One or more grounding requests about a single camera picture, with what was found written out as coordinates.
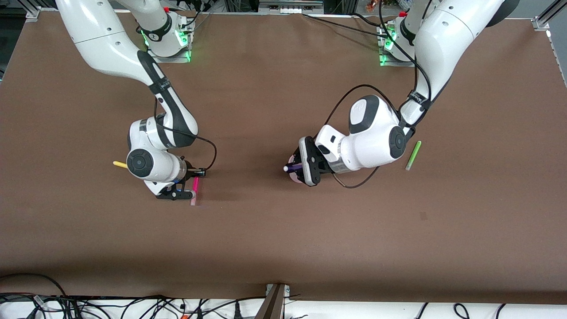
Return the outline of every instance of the brown tabletop surface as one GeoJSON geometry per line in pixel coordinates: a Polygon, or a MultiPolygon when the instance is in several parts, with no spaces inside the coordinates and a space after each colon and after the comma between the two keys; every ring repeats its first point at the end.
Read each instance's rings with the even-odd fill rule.
{"type": "MultiPolygon", "coordinates": [[[[356,190],[330,176],[309,188],[282,167],[351,87],[405,99],[413,69],[380,67],[374,36],[301,15],[213,15],[191,62],[162,68],[218,146],[197,207],[157,200],[112,165],[152,114],[147,87],[89,68],[57,12],[26,23],[0,85],[0,274],[47,274],[70,295],[230,298],[285,282],[306,300],[566,302],[567,90],[529,20],[466,51],[409,143],[423,142],[411,171],[408,151],[356,190]]],[[[346,132],[366,94],[331,124],[346,132]]],[[[203,142],[175,153],[212,157],[203,142]]],[[[0,290],[56,293],[32,279],[0,290]]]]}

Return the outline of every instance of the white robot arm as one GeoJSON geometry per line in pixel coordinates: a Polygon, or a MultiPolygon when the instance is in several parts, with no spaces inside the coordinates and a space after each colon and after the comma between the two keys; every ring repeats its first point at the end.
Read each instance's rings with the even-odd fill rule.
{"type": "MultiPolygon", "coordinates": [[[[419,72],[416,87],[399,113],[378,96],[361,98],[350,109],[349,135],[343,135],[330,125],[323,126],[315,140],[310,137],[300,140],[294,161],[284,170],[297,173],[300,181],[314,186],[320,182],[322,173],[346,173],[400,158],[414,126],[443,90],[464,51],[503,1],[444,0],[438,4],[424,20],[414,41],[415,58],[430,83],[419,72]],[[301,156],[301,162],[296,160],[297,155],[301,156]]],[[[425,10],[425,6],[422,7],[421,12],[417,12],[420,18],[425,10]]]]}
{"type": "MultiPolygon", "coordinates": [[[[171,24],[159,0],[119,2],[132,10],[142,28],[157,30],[159,24],[171,24]]],[[[162,105],[165,114],[130,126],[126,162],[129,171],[143,179],[154,195],[170,192],[169,187],[194,175],[188,173],[188,162],[167,151],[193,143],[198,134],[193,115],[154,59],[130,41],[107,0],[57,0],[57,6],[71,39],[90,67],[143,82],[162,105]]],[[[165,41],[157,47],[158,51],[173,52],[179,49],[179,43],[168,45],[165,41]]]]}

